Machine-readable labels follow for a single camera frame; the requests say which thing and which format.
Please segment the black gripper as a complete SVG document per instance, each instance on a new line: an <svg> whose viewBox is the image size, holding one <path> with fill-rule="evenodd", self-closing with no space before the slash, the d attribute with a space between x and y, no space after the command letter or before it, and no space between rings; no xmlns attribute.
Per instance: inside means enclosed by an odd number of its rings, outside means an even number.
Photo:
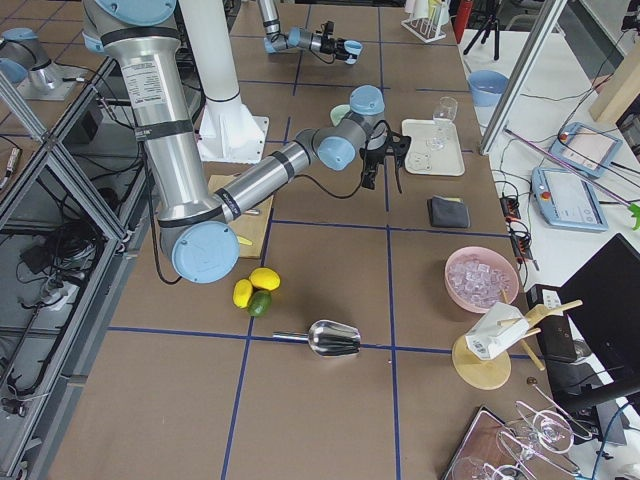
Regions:
<svg viewBox="0 0 640 480"><path fill-rule="evenodd" d="M327 20L321 25L319 30L320 34L320 47L319 52L326 55L331 55L334 59L346 60L347 52L344 49L344 40L340 38L333 38L334 22Z"/></svg>
<svg viewBox="0 0 640 480"><path fill-rule="evenodd" d="M375 138L369 138L365 146L360 149L363 161L361 187L369 190L376 189L377 168L384 164L387 156L393 158L394 172L398 173L405 166L405 158L411 146L411 137L394 132L386 120L379 120L373 132L381 127L382 131Z"/></svg>

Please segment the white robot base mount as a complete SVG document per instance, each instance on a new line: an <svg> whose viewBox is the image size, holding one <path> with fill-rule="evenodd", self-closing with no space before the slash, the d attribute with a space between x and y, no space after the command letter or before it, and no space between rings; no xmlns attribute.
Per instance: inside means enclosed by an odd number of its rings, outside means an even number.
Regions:
<svg viewBox="0 0 640 480"><path fill-rule="evenodd" d="M206 99L197 146L207 162L255 164L269 119L255 117L241 98L221 1L179 3Z"/></svg>

